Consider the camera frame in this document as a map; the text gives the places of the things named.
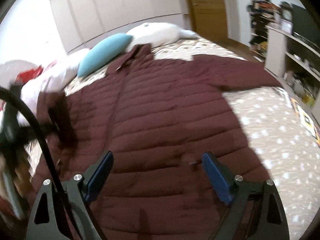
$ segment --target bed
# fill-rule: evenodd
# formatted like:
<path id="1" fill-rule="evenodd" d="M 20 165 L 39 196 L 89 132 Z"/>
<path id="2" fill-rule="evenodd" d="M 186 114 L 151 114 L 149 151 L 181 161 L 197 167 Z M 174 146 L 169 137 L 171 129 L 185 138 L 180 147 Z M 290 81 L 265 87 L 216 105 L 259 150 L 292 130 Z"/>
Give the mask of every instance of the bed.
<path id="1" fill-rule="evenodd" d="M 209 54 L 242 59 L 204 38 L 180 40 L 152 50 L 155 59 L 192 60 Z M 65 88 L 72 95 L 103 78 L 108 65 L 87 78 L 74 78 Z M 247 135 L 249 146 L 268 169 L 281 196 L 290 239 L 299 239 L 313 220 L 320 202 L 320 149 L 317 127 L 301 107 L 281 88 L 262 87 L 223 93 Z M 41 156 L 39 145 L 27 146 L 35 173 Z"/>

